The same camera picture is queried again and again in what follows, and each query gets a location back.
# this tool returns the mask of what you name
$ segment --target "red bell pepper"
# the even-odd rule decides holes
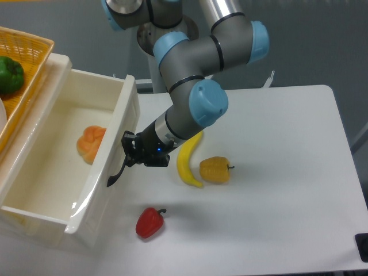
[[[143,239],[156,233],[163,225],[161,213],[166,213],[166,209],[157,211],[155,208],[150,207],[144,210],[138,219],[136,233]]]

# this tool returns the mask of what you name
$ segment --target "pepper stem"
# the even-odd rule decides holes
[[[232,167],[229,167],[229,165],[226,165],[226,166],[228,167],[228,171],[229,171],[230,168],[235,168],[235,166],[232,166]]]
[[[166,213],[166,209],[161,209],[161,210],[158,210],[157,211],[159,214],[161,214],[161,213]]]

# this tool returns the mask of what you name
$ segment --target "white plastic bin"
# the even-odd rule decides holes
[[[71,70],[1,206],[2,230],[55,246],[67,235],[92,246],[124,159],[121,138],[139,118],[135,79]],[[107,128],[92,165],[76,150],[90,125]]]

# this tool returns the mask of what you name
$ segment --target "green bell pepper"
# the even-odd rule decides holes
[[[11,94],[24,84],[24,71],[19,62],[0,56],[0,94]]]

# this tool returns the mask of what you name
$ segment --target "gray floor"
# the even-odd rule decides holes
[[[268,28],[271,48],[264,60],[217,74],[225,89],[261,87],[272,70],[274,86],[329,85],[351,141],[368,121],[368,0],[243,0],[251,20]],[[209,34],[198,1],[184,1],[200,36]],[[76,69],[150,78],[136,29],[113,32],[99,0],[0,3],[0,25],[53,39],[54,52]],[[368,185],[368,149],[355,158]]]

